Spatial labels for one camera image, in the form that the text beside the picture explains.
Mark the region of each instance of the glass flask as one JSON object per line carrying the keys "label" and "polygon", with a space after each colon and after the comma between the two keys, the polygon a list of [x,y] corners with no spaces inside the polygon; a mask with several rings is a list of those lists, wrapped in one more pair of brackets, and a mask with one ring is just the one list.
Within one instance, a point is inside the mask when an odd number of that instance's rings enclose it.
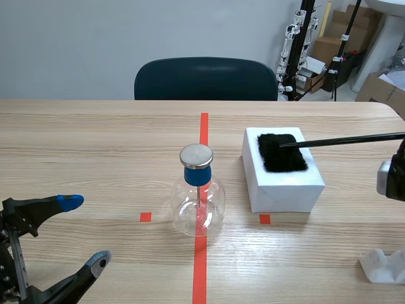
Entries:
{"label": "glass flask", "polygon": [[191,144],[180,152],[184,175],[171,193],[173,221],[189,236],[213,236],[225,216],[225,190],[211,173],[213,151],[203,144]]}

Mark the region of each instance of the wooden table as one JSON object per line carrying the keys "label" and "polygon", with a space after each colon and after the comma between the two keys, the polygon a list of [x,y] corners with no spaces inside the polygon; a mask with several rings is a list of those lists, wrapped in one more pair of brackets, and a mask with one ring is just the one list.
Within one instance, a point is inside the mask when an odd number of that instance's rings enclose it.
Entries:
{"label": "wooden table", "polygon": [[271,225],[250,211],[240,157],[246,127],[300,127],[307,140],[404,131],[379,103],[0,101],[2,199],[86,199],[23,237],[32,284],[45,289],[107,249],[113,259],[81,303],[192,303],[194,238],[175,230],[169,200],[202,111],[227,192],[208,303],[404,303],[403,286],[369,283],[358,262],[405,248],[405,203],[375,190],[399,142],[311,149],[325,191],[311,214],[275,213]]}

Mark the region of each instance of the office chair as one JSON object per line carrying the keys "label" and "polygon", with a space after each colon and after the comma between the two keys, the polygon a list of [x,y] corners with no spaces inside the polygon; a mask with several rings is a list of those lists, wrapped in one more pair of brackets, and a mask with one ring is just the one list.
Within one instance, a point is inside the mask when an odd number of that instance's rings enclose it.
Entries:
{"label": "office chair", "polygon": [[138,100],[276,101],[277,81],[266,65],[231,58],[173,58],[152,61],[138,72]]}

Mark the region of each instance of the red tape line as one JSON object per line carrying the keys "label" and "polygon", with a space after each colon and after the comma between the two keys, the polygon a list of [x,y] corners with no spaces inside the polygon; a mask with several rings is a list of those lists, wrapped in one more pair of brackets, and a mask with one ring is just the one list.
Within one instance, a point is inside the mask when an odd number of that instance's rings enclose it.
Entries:
{"label": "red tape line", "polygon": [[142,212],[139,217],[139,222],[150,222],[152,220],[152,212]]}
{"label": "red tape line", "polygon": [[[208,113],[201,113],[200,144],[208,146]],[[201,188],[200,202],[197,209],[197,229],[204,229],[208,193]],[[192,304],[207,303],[207,237],[196,237],[194,245],[194,277],[192,285]]]}
{"label": "red tape line", "polygon": [[270,214],[261,214],[261,215],[259,215],[259,219],[260,219],[260,224],[262,224],[262,225],[271,224]]}

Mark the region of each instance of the white box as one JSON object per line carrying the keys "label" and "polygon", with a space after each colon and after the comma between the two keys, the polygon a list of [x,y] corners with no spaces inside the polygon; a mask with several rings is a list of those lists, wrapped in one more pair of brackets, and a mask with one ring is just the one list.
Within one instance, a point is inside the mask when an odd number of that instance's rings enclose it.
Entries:
{"label": "white box", "polygon": [[291,134],[297,142],[305,141],[299,128],[246,129],[242,157],[252,212],[311,212],[325,183],[310,150],[300,149],[307,171],[270,173],[259,152],[261,134]]}

